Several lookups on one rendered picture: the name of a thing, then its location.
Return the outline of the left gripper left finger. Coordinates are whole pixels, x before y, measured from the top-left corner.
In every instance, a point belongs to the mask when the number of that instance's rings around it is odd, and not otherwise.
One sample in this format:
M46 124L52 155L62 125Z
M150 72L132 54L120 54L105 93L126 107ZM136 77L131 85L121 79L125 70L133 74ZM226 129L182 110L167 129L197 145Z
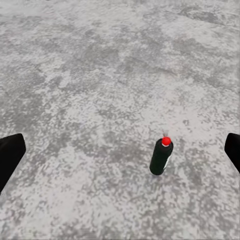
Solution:
M0 193L25 153L26 146L21 133L0 138Z

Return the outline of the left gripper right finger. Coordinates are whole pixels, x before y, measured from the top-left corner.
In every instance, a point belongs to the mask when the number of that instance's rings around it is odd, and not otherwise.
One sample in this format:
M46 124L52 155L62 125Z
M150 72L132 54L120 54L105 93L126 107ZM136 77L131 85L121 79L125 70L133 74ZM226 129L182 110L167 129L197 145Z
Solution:
M224 150L240 172L240 135L230 132L227 135Z

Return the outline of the insectifuge atomizer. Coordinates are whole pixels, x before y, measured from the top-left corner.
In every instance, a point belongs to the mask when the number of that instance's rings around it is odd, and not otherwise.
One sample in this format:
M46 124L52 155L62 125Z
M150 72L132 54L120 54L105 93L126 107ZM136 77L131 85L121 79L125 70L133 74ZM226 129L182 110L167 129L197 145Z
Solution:
M167 167L167 160L173 150L173 143L171 142L167 133L162 134L164 137L160 138L156 143L153 150L152 159L149 165L149 170L153 175L162 175Z

